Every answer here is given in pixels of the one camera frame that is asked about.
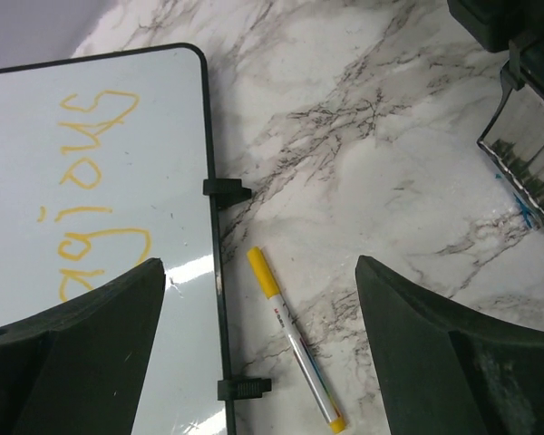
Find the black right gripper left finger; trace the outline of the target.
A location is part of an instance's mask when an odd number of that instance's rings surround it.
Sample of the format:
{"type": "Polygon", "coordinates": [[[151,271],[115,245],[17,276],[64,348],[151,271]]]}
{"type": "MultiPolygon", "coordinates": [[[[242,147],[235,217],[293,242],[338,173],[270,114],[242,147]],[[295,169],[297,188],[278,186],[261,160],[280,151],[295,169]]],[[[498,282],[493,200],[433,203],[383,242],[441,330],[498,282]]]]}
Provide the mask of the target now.
{"type": "Polygon", "coordinates": [[[164,293],[151,258],[1,326],[0,434],[131,433],[164,293]]]}

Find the yellow marker cap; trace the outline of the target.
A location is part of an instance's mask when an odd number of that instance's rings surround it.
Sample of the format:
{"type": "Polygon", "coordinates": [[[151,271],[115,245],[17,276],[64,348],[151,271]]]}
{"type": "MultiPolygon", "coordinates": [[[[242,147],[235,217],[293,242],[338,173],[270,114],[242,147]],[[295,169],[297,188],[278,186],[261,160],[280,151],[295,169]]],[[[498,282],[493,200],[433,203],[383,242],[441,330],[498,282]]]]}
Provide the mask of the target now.
{"type": "Polygon", "coordinates": [[[280,289],[277,284],[267,260],[263,252],[257,246],[252,247],[248,253],[248,262],[252,267],[254,275],[267,299],[270,299],[280,294],[280,289]]]}

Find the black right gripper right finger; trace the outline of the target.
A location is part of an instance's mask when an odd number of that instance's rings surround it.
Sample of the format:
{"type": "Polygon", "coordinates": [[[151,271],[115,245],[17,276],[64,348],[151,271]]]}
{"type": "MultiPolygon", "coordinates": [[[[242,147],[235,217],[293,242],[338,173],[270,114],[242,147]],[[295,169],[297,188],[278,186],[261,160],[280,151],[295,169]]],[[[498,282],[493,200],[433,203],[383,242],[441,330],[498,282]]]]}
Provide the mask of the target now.
{"type": "Polygon", "coordinates": [[[425,289],[370,256],[355,268],[393,434],[544,434],[544,332],[425,289]]]}

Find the white tablet whiteboard black frame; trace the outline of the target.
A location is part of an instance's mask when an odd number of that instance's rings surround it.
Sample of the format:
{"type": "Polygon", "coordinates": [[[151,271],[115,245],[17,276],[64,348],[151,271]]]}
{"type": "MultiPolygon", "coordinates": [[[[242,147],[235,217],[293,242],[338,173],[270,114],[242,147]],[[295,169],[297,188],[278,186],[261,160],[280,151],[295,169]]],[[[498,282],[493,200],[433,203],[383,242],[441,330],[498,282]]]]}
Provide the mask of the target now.
{"type": "Polygon", "coordinates": [[[165,293],[129,434],[233,434],[271,389],[231,371],[203,52],[175,43],[0,69],[0,327],[151,259],[165,293]]]}

